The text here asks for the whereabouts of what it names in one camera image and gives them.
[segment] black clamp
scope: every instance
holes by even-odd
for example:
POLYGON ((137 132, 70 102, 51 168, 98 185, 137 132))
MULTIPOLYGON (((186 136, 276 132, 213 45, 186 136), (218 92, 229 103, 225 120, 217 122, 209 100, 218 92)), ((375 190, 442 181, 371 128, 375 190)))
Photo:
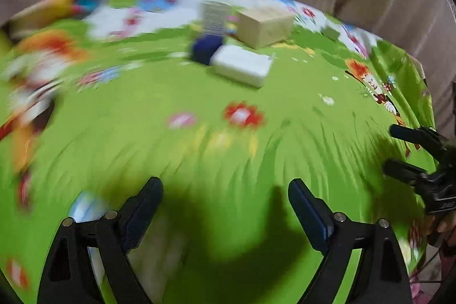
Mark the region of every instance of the black clamp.
POLYGON ((97 221, 60 224, 43 269, 38 303, 104 304, 88 247, 97 247, 118 304, 151 304, 126 254, 141 242, 163 197, 159 178, 150 178, 122 208, 97 221))
POLYGON ((332 304, 353 249, 362 253, 346 303, 412 303, 407 269, 388 221, 365 224, 333 213, 301 179, 291 181, 288 197, 312 247, 324 255, 299 304, 332 304))
MULTIPOLYGON (((389 133, 393 138, 421 145, 439 162, 437 170, 431 174, 397 159, 388 159, 383 165, 385 175, 414 187, 425 203, 426 214, 436 216, 437 227, 448 212, 456 210, 456 147, 426 127, 409 129, 392 125, 389 133)), ((438 232, 432 233, 428 243, 439 247, 439 236, 438 232)))

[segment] screw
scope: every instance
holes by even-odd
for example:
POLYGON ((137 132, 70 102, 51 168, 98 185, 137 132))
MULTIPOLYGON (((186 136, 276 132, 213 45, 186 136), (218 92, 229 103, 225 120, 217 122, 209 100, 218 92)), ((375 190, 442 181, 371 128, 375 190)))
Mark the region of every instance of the screw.
POLYGON ((73 218, 65 218, 62 222, 64 227, 69 227, 71 224, 73 224, 73 218))
POLYGON ((110 210, 108 211, 104 217, 108 220, 112 220, 112 219, 115 219, 117 217, 117 211, 115 210, 110 210))
POLYGON ((334 213, 334 219, 338 222, 345 222, 347 220, 347 216, 344 213, 334 213))
POLYGON ((378 224, 380 224, 380 226, 383 227, 383 228, 388 228, 389 227, 389 222, 386 219, 380 219, 378 221, 378 224))

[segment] cartoon character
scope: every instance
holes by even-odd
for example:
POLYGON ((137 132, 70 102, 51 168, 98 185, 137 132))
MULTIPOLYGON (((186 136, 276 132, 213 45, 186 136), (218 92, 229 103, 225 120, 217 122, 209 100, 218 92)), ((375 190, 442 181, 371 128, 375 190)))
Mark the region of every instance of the cartoon character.
POLYGON ((396 89, 396 81, 393 75, 388 75, 387 83, 383 83, 383 88, 391 95, 393 89, 396 89))
MULTIPOLYGON (((404 121, 400 117, 400 113, 391 99, 383 93, 382 86, 377 82, 375 77, 373 76, 372 72, 369 70, 366 64, 356 61, 355 59, 347 59, 345 63, 348 67, 348 70, 345 70, 348 75, 351 75, 361 84, 368 88, 370 94, 372 95, 373 99, 379 104, 383 105, 386 111, 389 111, 394 115, 396 122, 398 125, 405 126, 404 121)), ((405 157, 408 158, 410 156, 410 149, 407 146, 407 143, 404 141, 405 144, 405 157)), ((418 144, 415 144, 415 148, 417 150, 420 149, 418 144)))
POLYGON ((49 124, 55 110, 59 79, 73 63, 87 59, 62 30, 47 30, 17 45, 22 53, 5 71, 13 87, 12 114, 0 127, 0 141, 13 136, 13 166, 19 179, 18 199, 29 205, 30 164, 36 139, 49 124))

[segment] white pad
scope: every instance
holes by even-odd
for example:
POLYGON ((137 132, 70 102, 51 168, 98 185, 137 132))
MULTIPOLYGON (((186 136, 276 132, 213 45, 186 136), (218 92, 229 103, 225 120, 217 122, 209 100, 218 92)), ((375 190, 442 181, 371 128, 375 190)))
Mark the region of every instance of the white pad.
POLYGON ((212 56, 214 72, 254 87, 261 87, 271 68, 272 58, 236 45, 223 45, 212 56))

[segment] human hand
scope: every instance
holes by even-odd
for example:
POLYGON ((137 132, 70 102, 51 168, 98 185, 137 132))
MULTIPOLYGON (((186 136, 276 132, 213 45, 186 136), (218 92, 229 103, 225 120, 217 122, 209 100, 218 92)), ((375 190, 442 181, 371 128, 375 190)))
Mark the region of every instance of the human hand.
POLYGON ((439 233, 450 232, 448 236, 448 246, 456 245, 456 210, 448 213, 439 223, 437 228, 435 227, 435 215, 430 215, 426 218, 426 235, 430 235, 432 232, 437 230, 439 233))

